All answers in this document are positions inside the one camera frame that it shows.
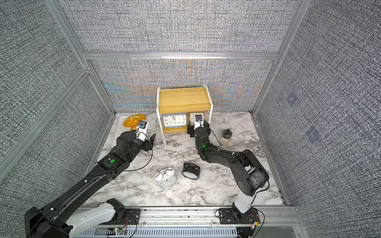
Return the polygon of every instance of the white shelf frame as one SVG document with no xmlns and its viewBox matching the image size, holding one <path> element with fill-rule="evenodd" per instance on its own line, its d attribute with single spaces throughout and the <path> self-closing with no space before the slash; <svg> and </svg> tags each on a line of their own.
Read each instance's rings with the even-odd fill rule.
<svg viewBox="0 0 381 238">
<path fill-rule="evenodd" d="M 209 98 L 209 102 L 210 102 L 210 112 L 209 112 L 209 119 L 208 119 L 208 123 L 210 123 L 210 121 L 212 120 L 213 102 L 212 102 L 212 99 L 210 97 L 208 86 L 205 83 L 203 86 L 207 90 L 208 98 Z M 157 114 L 157 119 L 158 119 L 159 126 L 160 126 L 160 132 L 161 132 L 162 138 L 163 138 L 164 148 L 166 149 L 166 136 L 165 136 L 164 131 L 163 131 L 163 125 L 162 125 L 162 120 L 161 120 L 161 116 L 160 116 L 161 114 L 159 112 L 159 96 L 160 96 L 160 87 L 157 87 L 156 114 Z"/>
</svg>

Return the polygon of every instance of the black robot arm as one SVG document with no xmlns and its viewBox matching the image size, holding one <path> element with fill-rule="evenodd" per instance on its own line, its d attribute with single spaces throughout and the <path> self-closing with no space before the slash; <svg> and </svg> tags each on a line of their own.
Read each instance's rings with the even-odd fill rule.
<svg viewBox="0 0 381 238">
<path fill-rule="evenodd" d="M 73 227 L 67 225 L 66 221 L 76 209 L 101 187 L 128 168 L 142 149 L 145 151 L 152 150 L 156 134 L 144 141 L 137 139 L 137 136 L 139 135 L 137 135 L 136 130 L 123 132 L 117 138 L 117 145 L 112 148 L 108 155 L 97 162 L 88 175 L 43 208 L 33 207 L 29 209 L 25 213 L 27 236 L 36 238 L 69 237 L 69 232 Z M 115 199 L 107 202 L 116 209 L 113 220 L 121 220 L 124 216 L 124 206 Z"/>
<path fill-rule="evenodd" d="M 209 141 L 210 128 L 206 121 L 195 126 L 194 130 L 192 128 L 189 123 L 188 134 L 195 138 L 201 159 L 229 167 L 239 189 L 245 195 L 253 196 L 269 180 L 268 173 L 250 150 L 232 152 L 213 145 Z"/>
</svg>

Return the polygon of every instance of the white marble surface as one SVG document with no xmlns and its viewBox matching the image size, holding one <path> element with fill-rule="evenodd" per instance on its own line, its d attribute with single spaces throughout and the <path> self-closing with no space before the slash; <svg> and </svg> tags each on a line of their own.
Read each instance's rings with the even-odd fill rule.
<svg viewBox="0 0 381 238">
<path fill-rule="evenodd" d="M 133 113 L 119 113 L 114 121 L 99 159 L 112 148 L 118 118 Z M 83 206 L 97 206 L 110 198 L 116 198 L 126 206 L 185 206 L 185 205 L 231 205 L 239 191 L 229 168 L 219 164 L 202 161 L 195 149 L 194 138 L 186 133 L 167 134 L 167 148 L 164 149 L 157 116 L 146 113 L 150 122 L 147 135 L 156 133 L 155 147 L 151 162 L 144 168 L 133 172 L 122 172 L 115 180 L 98 190 Z M 257 195 L 254 204 L 282 204 L 267 160 L 263 154 L 255 127 L 246 112 L 216 112 L 212 115 L 210 128 L 220 138 L 222 130 L 230 128 L 233 132 L 231 143 L 224 149 L 242 151 L 250 149 L 270 175 L 270 188 Z M 209 139 L 218 145 L 213 133 Z M 144 166 L 151 157 L 151 151 L 141 151 L 128 169 Z M 195 163 L 201 167 L 199 180 L 182 176 L 184 162 Z M 176 182 L 161 189 L 154 180 L 154 174 L 166 167 L 176 170 Z"/>
</svg>

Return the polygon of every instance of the black alarm clock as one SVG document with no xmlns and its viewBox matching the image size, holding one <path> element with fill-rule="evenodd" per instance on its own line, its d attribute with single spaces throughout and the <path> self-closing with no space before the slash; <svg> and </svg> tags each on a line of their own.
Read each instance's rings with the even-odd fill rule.
<svg viewBox="0 0 381 238">
<path fill-rule="evenodd" d="M 197 180 L 200 177 L 200 172 L 201 169 L 199 166 L 185 162 L 181 173 L 184 175 L 184 177 L 187 177 L 188 179 Z"/>
</svg>

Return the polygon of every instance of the aluminum frame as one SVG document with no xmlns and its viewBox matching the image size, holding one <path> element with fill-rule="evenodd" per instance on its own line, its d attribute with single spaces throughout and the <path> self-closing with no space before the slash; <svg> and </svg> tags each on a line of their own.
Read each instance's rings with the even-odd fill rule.
<svg viewBox="0 0 381 238">
<path fill-rule="evenodd" d="M 278 59 L 272 64 L 270 67 L 270 71 L 263 82 L 258 95 L 255 99 L 252 112 L 253 114 L 257 114 L 264 97 L 266 96 L 267 91 L 269 90 L 271 83 L 277 74 L 277 71 L 282 64 L 282 60 L 286 55 L 286 52 L 296 34 L 296 30 L 298 29 L 300 22 L 302 21 L 308 6 L 310 5 L 311 0 L 300 0 L 299 5 L 294 13 L 294 16 L 292 17 L 291 23 L 289 25 L 289 28 L 287 29 L 287 32 L 285 34 L 285 37 L 283 38 L 283 42 L 279 49 L 279 56 Z"/>
<path fill-rule="evenodd" d="M 86 61 L 83 57 L 83 49 L 80 45 L 78 39 L 76 38 L 69 22 L 67 21 L 64 12 L 62 11 L 60 5 L 56 0 L 45 0 L 46 5 L 50 9 L 52 15 L 56 19 L 59 27 L 61 28 L 63 34 L 65 35 L 67 41 L 69 42 L 70 46 L 72 47 L 75 55 L 77 56 L 79 62 L 81 63 L 83 68 L 89 68 L 91 71 L 90 80 L 93 84 L 95 91 L 98 93 L 98 96 L 102 100 L 104 106 L 109 111 L 110 115 L 115 114 L 114 106 L 108 97 L 104 87 L 102 86 L 101 81 L 99 80 L 98 76 L 95 74 L 95 71 L 93 67 L 91 66 L 90 62 Z"/>
<path fill-rule="evenodd" d="M 304 226 L 298 209 L 294 206 L 264 205 L 254 206 L 262 211 L 266 218 L 264 226 Z M 92 209 L 93 207 L 81 207 L 74 214 Z M 231 208 L 231 206 L 164 206 L 164 207 L 125 207 L 127 209 L 140 209 L 138 226 L 142 227 L 244 227 L 249 224 L 220 224 L 215 216 L 219 208 Z"/>
<path fill-rule="evenodd" d="M 69 85 L 61 92 L 58 98 L 49 106 L 49 108 L 37 119 L 37 121 L 29 128 L 26 134 L 17 142 L 8 154 L 0 161 L 0 183 L 37 139 L 41 132 L 45 129 L 51 119 L 57 114 L 61 107 L 66 103 L 68 98 L 74 93 L 77 87 L 90 73 L 88 69 L 82 69 L 81 72 L 73 79 Z"/>
<path fill-rule="evenodd" d="M 84 59 L 268 59 L 278 53 L 83 52 Z"/>
<path fill-rule="evenodd" d="M 282 185 L 282 182 L 280 180 L 280 177 L 279 177 L 279 174 L 278 174 L 278 171 L 275 167 L 275 164 L 274 164 L 274 161 L 272 160 L 272 157 L 271 157 L 271 154 L 270 154 L 270 151 L 269 151 L 269 148 L 267 147 L 267 144 L 266 144 L 266 141 L 263 137 L 263 134 L 262 134 L 262 131 L 261 131 L 261 128 L 259 127 L 259 124 L 258 124 L 258 121 L 256 119 L 256 116 L 254 114 L 251 113 L 251 119 L 254 123 L 254 127 L 255 127 L 255 130 L 257 131 L 257 135 L 259 137 L 259 140 L 262 144 L 262 148 L 263 148 L 263 152 L 264 152 L 264 155 L 267 159 L 267 162 L 269 164 L 269 167 L 270 167 L 270 170 L 272 172 L 272 175 L 274 177 L 274 180 L 275 180 L 275 184 L 277 185 L 278 189 L 279 189 L 279 192 L 281 194 L 281 198 L 283 199 L 284 203 L 286 205 L 290 205 L 290 201 L 288 200 L 287 196 L 286 196 L 286 191 Z"/>
<path fill-rule="evenodd" d="M 296 238 L 309 238 L 307 228 L 305 226 L 294 226 L 293 229 Z"/>
<path fill-rule="evenodd" d="M 94 166 L 97 162 L 97 159 L 99 157 L 99 154 L 103 149 L 104 143 L 106 142 L 106 139 L 109 136 L 109 133 L 110 133 L 110 130 L 112 128 L 112 125 L 114 124 L 115 118 L 116 118 L 116 115 L 110 117 L 109 122 L 107 124 L 107 127 L 104 129 L 104 132 L 102 134 L 102 138 L 98 143 L 98 146 L 94 152 L 93 157 L 91 158 L 91 161 L 89 163 L 89 166 L 86 169 L 84 176 L 86 176 L 86 174 L 90 173 L 90 171 L 94 168 Z"/>
</svg>

